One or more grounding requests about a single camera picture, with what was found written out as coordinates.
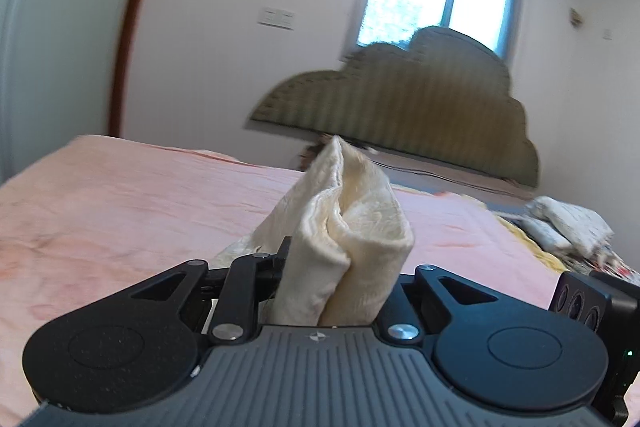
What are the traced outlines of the white floral pillow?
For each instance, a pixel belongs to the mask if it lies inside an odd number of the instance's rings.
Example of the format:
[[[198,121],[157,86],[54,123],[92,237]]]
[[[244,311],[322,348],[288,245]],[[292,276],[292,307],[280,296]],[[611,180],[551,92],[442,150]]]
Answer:
[[[525,205],[530,217],[548,222],[579,254],[589,258],[598,248],[608,245],[614,232],[594,210],[561,202],[550,196],[538,196]]]

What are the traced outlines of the yellow sheet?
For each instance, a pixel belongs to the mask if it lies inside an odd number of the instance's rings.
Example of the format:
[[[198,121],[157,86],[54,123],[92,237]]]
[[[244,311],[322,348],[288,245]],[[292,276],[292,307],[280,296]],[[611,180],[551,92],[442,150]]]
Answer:
[[[567,267],[560,259],[543,251],[522,229],[506,220],[501,213],[494,213],[494,217],[545,267],[558,274],[567,271]]]

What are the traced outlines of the pink bed blanket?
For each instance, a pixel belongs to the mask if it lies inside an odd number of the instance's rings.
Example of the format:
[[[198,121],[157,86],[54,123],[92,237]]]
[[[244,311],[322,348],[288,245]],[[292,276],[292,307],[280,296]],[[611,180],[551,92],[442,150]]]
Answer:
[[[214,260],[267,217],[293,170],[86,135],[1,189],[1,421],[35,408],[22,352],[43,323],[188,259]],[[411,272],[431,263],[546,307],[559,265],[468,196],[398,186],[416,243]]]

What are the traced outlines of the brown wooden door frame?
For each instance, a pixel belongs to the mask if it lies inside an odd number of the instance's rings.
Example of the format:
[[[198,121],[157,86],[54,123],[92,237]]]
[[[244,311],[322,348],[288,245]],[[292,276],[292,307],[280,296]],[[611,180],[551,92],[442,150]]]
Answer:
[[[136,36],[143,0],[127,0],[126,10],[120,25],[117,43],[113,77],[110,113],[108,113],[107,134],[120,138],[122,136],[122,121],[124,120],[127,78],[134,37]]]

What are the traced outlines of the green striped headboard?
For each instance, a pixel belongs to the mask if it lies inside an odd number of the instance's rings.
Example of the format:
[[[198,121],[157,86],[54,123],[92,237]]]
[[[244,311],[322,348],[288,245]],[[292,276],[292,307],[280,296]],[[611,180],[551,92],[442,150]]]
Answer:
[[[318,133],[535,187],[539,157],[508,66],[459,31],[417,30],[408,48],[369,44],[339,70],[302,72],[250,120]]]

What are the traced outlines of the cream white pants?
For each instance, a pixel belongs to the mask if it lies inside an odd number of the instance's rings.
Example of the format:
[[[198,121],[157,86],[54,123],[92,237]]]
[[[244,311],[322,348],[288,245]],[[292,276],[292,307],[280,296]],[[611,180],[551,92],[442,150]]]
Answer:
[[[214,259],[272,253],[291,239],[266,319],[285,326],[368,325],[382,309],[414,245],[386,174],[339,136],[250,234]]]

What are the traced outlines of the white wall switch plate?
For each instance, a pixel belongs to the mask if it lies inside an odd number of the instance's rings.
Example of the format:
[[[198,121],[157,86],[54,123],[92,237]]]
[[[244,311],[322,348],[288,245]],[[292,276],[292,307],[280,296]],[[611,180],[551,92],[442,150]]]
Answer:
[[[292,30],[295,14],[281,9],[262,8],[258,15],[258,23],[264,26]]]

